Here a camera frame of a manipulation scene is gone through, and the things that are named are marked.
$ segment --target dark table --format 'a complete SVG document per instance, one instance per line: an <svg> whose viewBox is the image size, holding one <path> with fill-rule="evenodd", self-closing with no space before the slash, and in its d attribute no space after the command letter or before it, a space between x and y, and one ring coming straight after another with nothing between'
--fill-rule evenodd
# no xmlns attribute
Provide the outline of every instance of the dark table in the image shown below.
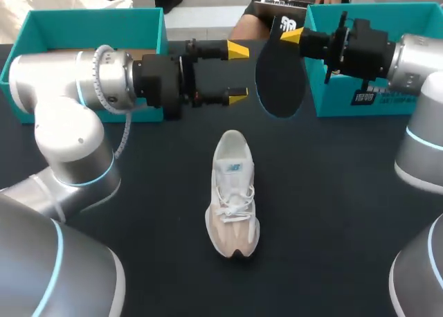
<svg viewBox="0 0 443 317"><path fill-rule="evenodd" d="M393 317L388 274L396 254L441 212L440 196L397 178L393 162L408 118L316 117L309 92L278 120L255 96L255 58L201 62L203 90L248 86L233 107L186 109L183 120L134 124L108 203L69 225L109 246L127 276L123 316ZM0 47L0 60L10 46ZM183 44L172 44L175 53ZM32 126L0 97L0 187L46 164ZM262 234L255 257L218 256L206 232L215 146L227 129L246 137ZM106 125L114 145L123 125Z"/></svg>

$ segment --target shoe tongue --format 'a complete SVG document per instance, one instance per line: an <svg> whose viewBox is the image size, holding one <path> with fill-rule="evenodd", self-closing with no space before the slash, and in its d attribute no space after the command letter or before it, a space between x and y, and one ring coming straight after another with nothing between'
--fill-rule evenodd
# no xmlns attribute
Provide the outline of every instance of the shoe tongue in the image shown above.
<svg viewBox="0 0 443 317"><path fill-rule="evenodd" d="M253 164L244 159L220 159L215 161L217 185L223 195L237 191L246 194L251 184Z"/></svg>

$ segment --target white bag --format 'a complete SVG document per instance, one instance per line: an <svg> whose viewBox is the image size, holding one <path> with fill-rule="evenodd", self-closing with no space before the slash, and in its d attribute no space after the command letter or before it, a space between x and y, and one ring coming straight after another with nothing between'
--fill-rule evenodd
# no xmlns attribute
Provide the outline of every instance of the white bag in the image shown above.
<svg viewBox="0 0 443 317"><path fill-rule="evenodd" d="M15 42L29 10L132 8L132 0L0 0L0 44Z"/></svg>

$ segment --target shoe lace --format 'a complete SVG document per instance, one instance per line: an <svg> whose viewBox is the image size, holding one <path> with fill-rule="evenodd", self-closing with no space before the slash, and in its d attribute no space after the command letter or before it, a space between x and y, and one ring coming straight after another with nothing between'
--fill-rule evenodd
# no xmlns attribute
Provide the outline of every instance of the shoe lace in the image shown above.
<svg viewBox="0 0 443 317"><path fill-rule="evenodd" d="M254 200L255 189L253 185L249 186L250 194L244 194L236 190L231 190L231 192L227 196L223 197L220 192L220 187L217 186L216 191L217 191L217 196L219 197L220 200L221 207L215 211L215 214L221 215L221 220L224 223L243 221L251 218L252 212L247 210L250 204ZM230 199L232 198L232 196L239 196L243 198L244 203L238 204L231 202Z"/></svg>

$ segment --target gray floor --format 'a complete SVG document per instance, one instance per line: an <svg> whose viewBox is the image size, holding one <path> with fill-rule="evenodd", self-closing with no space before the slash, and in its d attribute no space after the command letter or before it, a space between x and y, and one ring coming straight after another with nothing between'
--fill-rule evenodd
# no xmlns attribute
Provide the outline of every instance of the gray floor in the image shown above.
<svg viewBox="0 0 443 317"><path fill-rule="evenodd" d="M154 0L133 0L134 7L153 7ZM165 23L169 40L226 39L251 0L184 0Z"/></svg>

